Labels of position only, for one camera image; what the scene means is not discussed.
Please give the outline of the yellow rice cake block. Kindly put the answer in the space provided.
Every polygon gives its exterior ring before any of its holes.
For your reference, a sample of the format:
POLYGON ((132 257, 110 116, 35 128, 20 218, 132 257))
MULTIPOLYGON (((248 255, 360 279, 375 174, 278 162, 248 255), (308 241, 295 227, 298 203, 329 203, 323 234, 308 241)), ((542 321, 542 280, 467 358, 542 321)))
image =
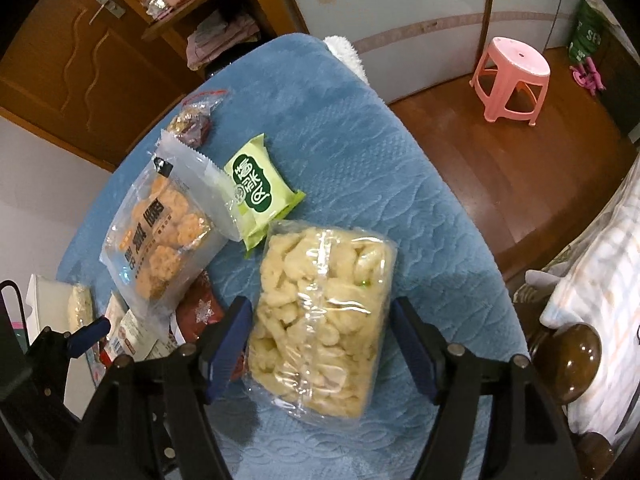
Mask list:
POLYGON ((68 329, 75 333, 94 321, 90 288, 81 284, 72 286, 67 305, 68 329))

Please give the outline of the dark red snowflake packet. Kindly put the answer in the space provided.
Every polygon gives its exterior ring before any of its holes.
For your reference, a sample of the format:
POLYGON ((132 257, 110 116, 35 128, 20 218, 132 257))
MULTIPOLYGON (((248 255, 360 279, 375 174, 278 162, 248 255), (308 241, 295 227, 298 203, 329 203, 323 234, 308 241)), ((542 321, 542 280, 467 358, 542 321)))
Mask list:
POLYGON ((226 320, 212 282, 203 271, 190 285, 171 317, 171 331, 178 347, 172 362, 192 362, 211 387, 224 390, 242 372, 242 352, 246 335, 243 320, 226 320))

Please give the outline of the round cookies clear pack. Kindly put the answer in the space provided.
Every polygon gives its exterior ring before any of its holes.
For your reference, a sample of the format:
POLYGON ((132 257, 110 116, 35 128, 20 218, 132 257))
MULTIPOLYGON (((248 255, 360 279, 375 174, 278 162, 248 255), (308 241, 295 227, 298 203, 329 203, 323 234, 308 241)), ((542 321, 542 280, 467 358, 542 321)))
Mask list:
POLYGON ((191 283, 240 239, 234 185, 164 130, 107 229, 100 261, 134 314, 165 323, 191 283))

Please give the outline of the yellow puffed snack pack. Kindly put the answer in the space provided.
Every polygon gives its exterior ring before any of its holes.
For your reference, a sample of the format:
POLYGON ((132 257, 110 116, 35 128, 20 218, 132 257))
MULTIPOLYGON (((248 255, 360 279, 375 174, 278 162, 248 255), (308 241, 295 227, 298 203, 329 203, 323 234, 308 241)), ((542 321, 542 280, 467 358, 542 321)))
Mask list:
POLYGON ((359 420, 378 374, 396 256, 375 232, 275 223, 245 353, 248 393, 313 424, 359 420))

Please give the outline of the green pineapple cake packet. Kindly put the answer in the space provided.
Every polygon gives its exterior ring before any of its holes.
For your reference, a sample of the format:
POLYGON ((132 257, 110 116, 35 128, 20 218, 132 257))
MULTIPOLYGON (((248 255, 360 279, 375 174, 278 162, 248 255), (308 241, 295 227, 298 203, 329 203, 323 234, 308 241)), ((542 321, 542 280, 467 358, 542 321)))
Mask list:
POLYGON ((273 165, 263 133, 247 141, 224 165, 234 185, 240 233, 247 252, 267 236, 270 223, 284 219, 305 197, 273 165))

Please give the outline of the clear zip bag nuts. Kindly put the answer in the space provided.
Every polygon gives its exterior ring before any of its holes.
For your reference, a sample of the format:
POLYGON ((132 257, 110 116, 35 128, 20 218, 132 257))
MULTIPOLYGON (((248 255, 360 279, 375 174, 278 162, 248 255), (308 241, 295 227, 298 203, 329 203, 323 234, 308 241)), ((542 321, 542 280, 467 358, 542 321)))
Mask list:
POLYGON ((214 110, 228 94, 227 90, 208 90, 185 98, 165 130, 190 148, 200 148, 213 130, 214 110))

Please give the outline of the white label snack packet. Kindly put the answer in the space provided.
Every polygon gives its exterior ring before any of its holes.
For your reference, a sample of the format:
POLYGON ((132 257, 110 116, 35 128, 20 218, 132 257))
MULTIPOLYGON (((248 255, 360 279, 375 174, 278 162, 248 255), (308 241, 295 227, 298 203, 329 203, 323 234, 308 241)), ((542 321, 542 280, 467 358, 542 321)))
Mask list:
POLYGON ((111 328, 106 336, 106 344, 100 351, 100 362, 110 367, 118 356, 126 354, 134 362, 163 359, 177 348, 177 341, 169 334, 166 341, 148 330, 125 303, 117 292, 112 292, 106 307, 104 318, 110 321, 111 328))

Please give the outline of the white plastic organizer bin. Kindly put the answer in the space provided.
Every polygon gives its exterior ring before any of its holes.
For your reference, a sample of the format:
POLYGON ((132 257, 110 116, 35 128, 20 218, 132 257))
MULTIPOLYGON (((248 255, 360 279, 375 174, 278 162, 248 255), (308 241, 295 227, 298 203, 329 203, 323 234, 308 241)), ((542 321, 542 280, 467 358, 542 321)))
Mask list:
MULTIPOLYGON (((26 330, 32 344, 40 332, 49 326, 58 333, 70 332, 68 329, 67 305, 71 284, 52 281, 43 276, 32 274, 26 292, 26 330)), ((68 369, 64 405, 75 416, 84 416, 86 408, 96 391, 85 354, 70 360, 68 369)))

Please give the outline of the brown bedpost knob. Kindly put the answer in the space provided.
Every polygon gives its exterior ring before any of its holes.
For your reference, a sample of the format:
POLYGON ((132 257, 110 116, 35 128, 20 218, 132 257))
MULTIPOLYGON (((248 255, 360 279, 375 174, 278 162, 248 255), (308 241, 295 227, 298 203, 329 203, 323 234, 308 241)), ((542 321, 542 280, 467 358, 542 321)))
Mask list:
POLYGON ((602 344, 588 324, 565 325, 538 347, 536 370, 561 405, 579 399, 591 386, 600 367, 602 344))

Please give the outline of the checked bed cover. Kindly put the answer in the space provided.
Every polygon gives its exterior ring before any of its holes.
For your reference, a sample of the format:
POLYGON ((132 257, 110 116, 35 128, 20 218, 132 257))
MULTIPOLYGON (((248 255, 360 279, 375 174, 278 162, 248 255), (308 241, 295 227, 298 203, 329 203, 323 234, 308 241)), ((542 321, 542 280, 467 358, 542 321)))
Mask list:
POLYGON ((563 252, 542 325, 585 323, 598 334, 601 362, 593 382, 568 404, 575 434, 596 432, 619 451, 639 422, 639 164, 613 197, 563 252))

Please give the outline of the brown wooden door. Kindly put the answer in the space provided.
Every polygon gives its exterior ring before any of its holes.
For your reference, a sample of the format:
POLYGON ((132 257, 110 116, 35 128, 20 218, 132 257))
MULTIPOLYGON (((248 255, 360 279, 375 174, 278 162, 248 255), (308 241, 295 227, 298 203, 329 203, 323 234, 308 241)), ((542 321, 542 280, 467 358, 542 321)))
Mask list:
POLYGON ((114 170, 198 87, 126 0, 40 0, 1 61, 1 115, 114 170))

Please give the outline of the blue table cloth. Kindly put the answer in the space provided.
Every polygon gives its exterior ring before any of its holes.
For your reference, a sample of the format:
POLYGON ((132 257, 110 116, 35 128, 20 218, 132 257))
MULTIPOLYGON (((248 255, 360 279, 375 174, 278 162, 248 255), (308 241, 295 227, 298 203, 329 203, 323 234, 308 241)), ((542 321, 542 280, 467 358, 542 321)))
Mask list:
MULTIPOLYGON (((215 164, 263 134, 274 166, 305 195, 294 219, 387 236, 398 248, 393 293, 425 322, 482 358, 525 351, 484 238, 410 132, 321 40, 279 37, 207 87, 228 91, 204 148, 215 164)), ((306 424, 253 402, 240 384, 207 414, 237 479, 405 479, 437 410, 387 336, 372 402, 356 425, 306 424)))

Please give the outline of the folded pink cloths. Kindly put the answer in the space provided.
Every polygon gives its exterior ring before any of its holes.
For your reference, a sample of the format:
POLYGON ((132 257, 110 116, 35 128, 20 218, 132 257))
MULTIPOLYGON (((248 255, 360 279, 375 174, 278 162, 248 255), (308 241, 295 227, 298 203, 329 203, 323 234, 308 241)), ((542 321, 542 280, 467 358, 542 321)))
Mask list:
POLYGON ((238 15, 228 22, 219 11, 214 11, 186 40, 186 66, 197 72, 258 32, 258 24, 248 14, 238 15))

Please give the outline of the pink plastic stool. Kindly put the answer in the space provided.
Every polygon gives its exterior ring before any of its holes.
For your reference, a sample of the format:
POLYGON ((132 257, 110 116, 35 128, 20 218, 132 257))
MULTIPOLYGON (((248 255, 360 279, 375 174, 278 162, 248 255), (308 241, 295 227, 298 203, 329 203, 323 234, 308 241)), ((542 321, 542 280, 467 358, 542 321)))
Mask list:
POLYGON ((550 84, 551 68, 544 56, 523 41, 494 37, 489 41, 470 80, 484 105, 486 122, 499 118, 536 125, 550 84), (533 104, 529 112, 510 110, 514 91, 523 91, 533 104))

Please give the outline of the green bag by wall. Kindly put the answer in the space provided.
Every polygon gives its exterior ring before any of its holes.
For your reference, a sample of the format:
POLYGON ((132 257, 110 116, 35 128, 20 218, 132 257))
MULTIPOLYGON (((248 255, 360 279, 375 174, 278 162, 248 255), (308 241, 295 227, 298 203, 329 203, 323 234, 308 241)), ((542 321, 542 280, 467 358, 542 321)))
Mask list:
POLYGON ((586 58, 591 58, 597 53, 607 22, 597 0, 582 0, 579 3, 575 26, 567 48, 570 62, 582 64, 586 58))

